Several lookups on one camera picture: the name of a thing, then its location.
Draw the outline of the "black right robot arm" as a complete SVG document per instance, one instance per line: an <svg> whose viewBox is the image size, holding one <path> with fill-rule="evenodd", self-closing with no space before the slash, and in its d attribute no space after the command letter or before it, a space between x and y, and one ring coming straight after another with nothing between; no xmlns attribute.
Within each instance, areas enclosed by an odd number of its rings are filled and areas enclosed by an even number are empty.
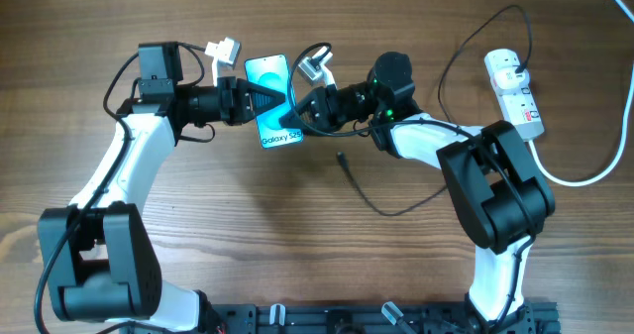
<svg viewBox="0 0 634 334"><path fill-rule="evenodd" d="M364 122L379 150L439 169L475 244L467 304L480 331L500 332L526 311L525 260L555 210L554 194L511 123L439 121L422 111L414 91L409 56L387 52L365 81L342 88L327 82L291 104L279 123L310 136L343 138L343 126Z"/></svg>

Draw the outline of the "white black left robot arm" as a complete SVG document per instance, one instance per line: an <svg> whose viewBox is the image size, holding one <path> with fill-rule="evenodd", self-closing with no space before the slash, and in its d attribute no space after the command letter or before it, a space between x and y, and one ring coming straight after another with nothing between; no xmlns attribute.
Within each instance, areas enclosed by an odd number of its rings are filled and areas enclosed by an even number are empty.
<svg viewBox="0 0 634 334"><path fill-rule="evenodd" d="M239 126L283 104L282 92L235 76L185 82L182 42L139 45L134 92L112 112L113 141L68 205L38 222L44 269L34 298L37 328L49 301L62 321L102 322L108 331L223 333L228 326L199 290L162 278L142 212L161 164L187 125Z"/></svg>

